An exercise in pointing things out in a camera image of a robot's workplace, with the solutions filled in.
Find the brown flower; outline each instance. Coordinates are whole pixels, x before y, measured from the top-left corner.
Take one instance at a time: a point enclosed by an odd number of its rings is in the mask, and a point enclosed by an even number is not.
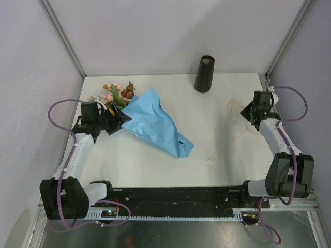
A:
[[[133,92],[127,92],[126,93],[126,96],[125,96],[126,98],[129,98],[129,99],[132,99],[132,97],[133,97]]]
[[[121,92],[121,96],[122,96],[122,97],[125,97],[126,94],[127,94],[127,91],[124,89],[124,90]]]

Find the white wall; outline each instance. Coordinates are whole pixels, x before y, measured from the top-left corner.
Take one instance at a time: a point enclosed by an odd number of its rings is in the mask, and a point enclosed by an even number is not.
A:
[[[37,0],[2,0],[0,20],[0,247],[17,248],[67,136],[47,110],[77,98],[82,79]],[[61,106],[54,119],[69,126],[73,109]]]
[[[313,187],[331,233],[331,1],[317,0],[298,34],[272,75],[275,85],[302,92],[309,110],[305,119],[286,124],[297,146],[313,155]],[[284,92],[279,101],[285,117],[304,110],[298,97]]]
[[[50,0],[91,74],[265,72],[304,0]]]

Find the black vase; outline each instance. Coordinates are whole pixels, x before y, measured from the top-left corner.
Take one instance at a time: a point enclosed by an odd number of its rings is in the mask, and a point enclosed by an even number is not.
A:
[[[194,87],[198,92],[205,93],[212,87],[215,60],[205,55],[201,58]]]

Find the white table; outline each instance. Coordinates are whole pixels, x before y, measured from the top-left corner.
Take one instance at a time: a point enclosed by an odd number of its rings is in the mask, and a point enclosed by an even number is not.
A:
[[[212,89],[204,94],[194,89],[194,79],[195,75],[85,78],[80,96],[84,101],[106,94],[104,84],[124,87],[132,81],[137,96],[155,89],[162,108],[194,148],[188,158],[177,159],[126,130],[111,136],[103,131],[86,160],[82,185],[109,180],[114,187],[225,186],[265,178],[273,159],[266,141],[248,132],[241,117],[227,118],[229,101],[246,106],[254,91],[262,89],[258,75],[215,74]],[[78,105],[74,122],[79,115]]]

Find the blue fabric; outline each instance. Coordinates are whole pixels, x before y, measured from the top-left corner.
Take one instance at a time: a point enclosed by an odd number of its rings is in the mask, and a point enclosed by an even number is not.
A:
[[[189,156],[194,144],[178,133],[153,89],[140,98],[133,96],[122,112],[132,118],[122,128],[178,158]]]

